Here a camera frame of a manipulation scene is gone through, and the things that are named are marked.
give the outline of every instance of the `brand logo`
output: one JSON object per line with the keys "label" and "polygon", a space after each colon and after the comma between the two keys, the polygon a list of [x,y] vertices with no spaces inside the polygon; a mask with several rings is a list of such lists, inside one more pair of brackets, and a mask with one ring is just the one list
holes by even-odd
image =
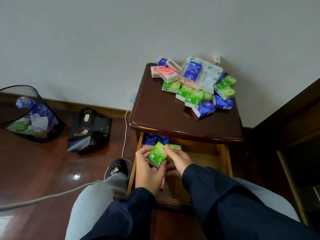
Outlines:
{"label": "brand logo", "polygon": [[81,134],[75,133],[74,136],[83,136],[86,135],[88,133],[87,129],[84,129],[83,131],[81,131]]}

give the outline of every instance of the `light blue jeans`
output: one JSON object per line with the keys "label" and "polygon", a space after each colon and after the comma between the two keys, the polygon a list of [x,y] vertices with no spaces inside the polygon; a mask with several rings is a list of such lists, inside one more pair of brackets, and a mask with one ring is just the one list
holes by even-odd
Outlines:
{"label": "light blue jeans", "polygon": [[[292,205],[282,196],[263,187],[234,177],[252,191],[266,206],[299,222]],[[75,201],[66,230],[66,240],[79,240],[86,235],[113,201],[114,195],[125,195],[129,179],[116,173],[106,180],[86,187]]]}

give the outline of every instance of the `navy blue jacket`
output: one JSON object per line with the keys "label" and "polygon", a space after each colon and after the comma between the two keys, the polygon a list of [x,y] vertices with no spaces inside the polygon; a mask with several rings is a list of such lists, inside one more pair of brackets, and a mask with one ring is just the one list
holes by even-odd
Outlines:
{"label": "navy blue jacket", "polygon": [[[310,227],[265,206],[250,190],[223,173],[189,165],[182,176],[207,239],[320,239]],[[150,239],[155,197],[136,188],[112,202],[82,240]]]}

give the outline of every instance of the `open drawer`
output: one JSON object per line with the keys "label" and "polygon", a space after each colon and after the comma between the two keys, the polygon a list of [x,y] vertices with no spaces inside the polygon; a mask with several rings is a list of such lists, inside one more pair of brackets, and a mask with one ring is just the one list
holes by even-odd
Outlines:
{"label": "open drawer", "polygon": [[[143,132],[140,134],[138,148],[142,148]],[[181,145],[193,163],[202,167],[211,167],[232,177],[229,149],[227,145],[212,144],[206,142],[189,141],[170,138],[170,143]],[[129,181],[127,196],[135,188],[136,158],[134,159],[132,173]],[[159,190],[156,195],[157,205],[165,208],[181,210],[179,206],[191,206],[189,193],[182,185],[182,179],[178,176],[168,176],[165,179],[164,190]]]}

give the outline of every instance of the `black paper bag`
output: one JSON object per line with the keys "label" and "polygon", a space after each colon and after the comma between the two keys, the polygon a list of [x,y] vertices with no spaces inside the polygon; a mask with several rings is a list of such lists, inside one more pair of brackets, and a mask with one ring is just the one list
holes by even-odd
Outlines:
{"label": "black paper bag", "polygon": [[85,108],[72,123],[67,151],[84,154],[101,147],[108,141],[111,119]]}

